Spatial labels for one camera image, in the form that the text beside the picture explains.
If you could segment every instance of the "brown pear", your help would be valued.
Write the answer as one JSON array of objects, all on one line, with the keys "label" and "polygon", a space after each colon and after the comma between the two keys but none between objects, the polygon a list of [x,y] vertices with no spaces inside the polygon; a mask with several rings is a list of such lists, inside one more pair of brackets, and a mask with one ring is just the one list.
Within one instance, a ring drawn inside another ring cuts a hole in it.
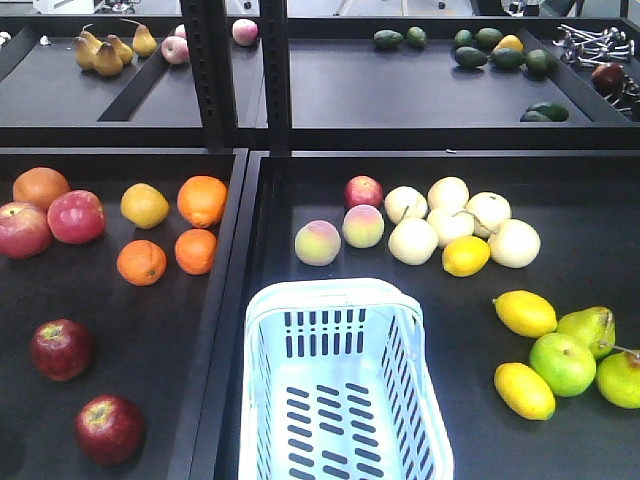
[{"label": "brown pear", "polygon": [[107,35],[107,42],[116,49],[120,60],[122,60],[122,65],[129,65],[131,63],[133,60],[133,50],[129,45],[120,40],[120,37],[117,35]]},{"label": "brown pear", "polygon": [[113,45],[108,42],[102,44],[93,61],[93,68],[103,77],[112,77],[122,72],[122,60]]},{"label": "brown pear", "polygon": [[94,52],[97,52],[98,49],[100,48],[100,45],[102,45],[102,42],[98,40],[95,37],[95,35],[91,33],[89,30],[85,30],[85,28],[88,26],[89,25],[85,25],[80,31],[80,33],[78,34],[78,36],[80,38],[84,38],[89,43],[89,47],[93,49]]},{"label": "brown pear", "polygon": [[139,57],[146,58],[156,51],[158,42],[153,38],[146,25],[138,24],[131,46]]},{"label": "brown pear", "polygon": [[93,63],[96,59],[96,51],[89,45],[89,42],[82,37],[73,39],[76,50],[76,63],[83,70],[93,70]]}]

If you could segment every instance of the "avocado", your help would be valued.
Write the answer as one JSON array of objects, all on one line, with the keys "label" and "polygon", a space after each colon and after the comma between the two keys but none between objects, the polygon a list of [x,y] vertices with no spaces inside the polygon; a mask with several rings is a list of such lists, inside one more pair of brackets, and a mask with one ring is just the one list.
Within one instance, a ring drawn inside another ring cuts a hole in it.
[{"label": "avocado", "polygon": [[504,35],[497,28],[485,27],[476,32],[475,39],[480,50],[493,50]]},{"label": "avocado", "polygon": [[527,107],[527,112],[539,112],[546,115],[553,122],[564,122],[569,118],[569,110],[555,102],[538,102]]},{"label": "avocado", "polygon": [[488,57],[484,52],[473,47],[460,47],[454,53],[454,58],[458,65],[463,68],[481,67],[488,61]]},{"label": "avocado", "polygon": [[529,110],[524,112],[520,117],[521,122],[551,122],[552,120],[545,114],[537,112],[536,110]]},{"label": "avocado", "polygon": [[497,48],[491,52],[493,64],[504,70],[514,70],[524,63],[524,54],[515,48]]},{"label": "avocado", "polygon": [[527,65],[527,70],[539,77],[548,75],[556,67],[555,57],[542,48],[527,52],[524,56],[524,61]]},{"label": "avocado", "polygon": [[402,43],[404,37],[395,30],[379,30],[373,34],[373,43],[381,50],[392,50]]},{"label": "avocado", "polygon": [[473,33],[469,30],[460,30],[456,33],[456,36],[453,37],[453,43],[456,48],[470,47],[473,45]]},{"label": "avocado", "polygon": [[414,48],[424,48],[427,44],[427,34],[420,27],[407,30],[407,43]]}]

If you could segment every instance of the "orange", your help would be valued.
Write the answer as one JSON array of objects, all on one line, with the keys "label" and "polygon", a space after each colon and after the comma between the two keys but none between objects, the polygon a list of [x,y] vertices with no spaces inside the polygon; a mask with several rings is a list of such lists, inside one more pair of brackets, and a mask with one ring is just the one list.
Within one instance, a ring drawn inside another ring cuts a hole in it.
[{"label": "orange", "polygon": [[13,200],[32,203],[46,212],[51,202],[69,190],[69,182],[57,170],[34,167],[20,174],[13,182]]},{"label": "orange", "polygon": [[178,192],[178,211],[196,228],[208,228],[220,223],[226,203],[227,186],[215,177],[191,177]]},{"label": "orange", "polygon": [[167,255],[149,240],[133,240],[120,250],[117,267],[120,275],[132,285],[153,285],[167,269]]},{"label": "orange", "polygon": [[211,271],[217,246],[218,239],[209,230],[192,228],[178,237],[174,252],[182,270],[202,275]]}]

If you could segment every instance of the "plastic basket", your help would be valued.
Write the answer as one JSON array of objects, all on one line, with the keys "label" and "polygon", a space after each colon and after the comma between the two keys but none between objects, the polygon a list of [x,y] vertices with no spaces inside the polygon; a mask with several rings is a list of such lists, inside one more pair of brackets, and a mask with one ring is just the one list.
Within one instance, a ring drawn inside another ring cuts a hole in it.
[{"label": "plastic basket", "polygon": [[247,307],[239,480],[449,480],[422,311],[371,278],[284,282]]}]

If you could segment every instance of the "yellow lemon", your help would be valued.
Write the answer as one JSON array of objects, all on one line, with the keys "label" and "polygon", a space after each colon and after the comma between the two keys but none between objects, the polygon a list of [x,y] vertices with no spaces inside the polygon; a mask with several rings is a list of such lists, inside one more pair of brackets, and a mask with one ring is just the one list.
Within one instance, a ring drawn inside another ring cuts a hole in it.
[{"label": "yellow lemon", "polygon": [[157,189],[146,183],[130,186],[120,200],[120,212],[138,228],[148,230],[169,215],[169,202]]},{"label": "yellow lemon", "polygon": [[515,35],[506,35],[505,37],[503,37],[498,45],[496,45],[496,48],[494,48],[494,50],[497,50],[498,48],[513,48],[514,50],[517,50],[519,52],[524,51],[524,45]]},{"label": "yellow lemon", "polygon": [[548,420],[556,410],[549,385],[523,363],[499,365],[493,383],[509,408],[527,420]]},{"label": "yellow lemon", "polygon": [[502,323],[523,337],[539,338],[558,327],[553,306],[540,295],[526,290],[505,292],[493,300],[493,306]]},{"label": "yellow lemon", "polygon": [[442,251],[442,268],[454,277],[468,277],[480,271],[489,260],[489,244],[473,235],[458,237]]}]

